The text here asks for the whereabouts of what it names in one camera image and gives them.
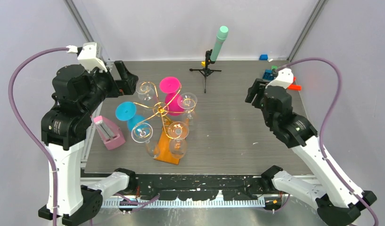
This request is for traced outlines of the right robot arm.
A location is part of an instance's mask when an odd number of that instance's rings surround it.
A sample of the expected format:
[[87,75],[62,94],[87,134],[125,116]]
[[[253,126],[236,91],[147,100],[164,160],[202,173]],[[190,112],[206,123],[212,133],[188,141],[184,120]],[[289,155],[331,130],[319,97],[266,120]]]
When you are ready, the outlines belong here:
[[262,189],[288,193],[310,205],[328,226],[352,224],[361,211],[368,209],[377,197],[372,191],[357,187],[319,144],[316,129],[304,116],[293,112],[292,97],[284,87],[271,86],[256,79],[248,89],[245,102],[261,109],[266,126],[276,138],[299,156],[315,175],[316,186],[296,178],[273,165],[261,174]]

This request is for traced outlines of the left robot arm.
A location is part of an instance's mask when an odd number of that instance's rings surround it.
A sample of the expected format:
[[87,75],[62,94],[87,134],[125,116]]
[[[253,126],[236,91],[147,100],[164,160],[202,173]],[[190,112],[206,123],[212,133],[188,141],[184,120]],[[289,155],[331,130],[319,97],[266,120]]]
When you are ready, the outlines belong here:
[[68,65],[52,81],[55,104],[41,120],[41,139],[55,163],[57,180],[49,180],[48,203],[38,212],[41,218],[60,216],[63,225],[78,226],[93,219],[112,195],[131,195],[137,189],[135,172],[123,168],[90,186],[81,184],[81,153],[92,114],[106,98],[133,95],[139,80],[122,61],[114,65],[119,80],[109,70],[88,72],[82,65]]

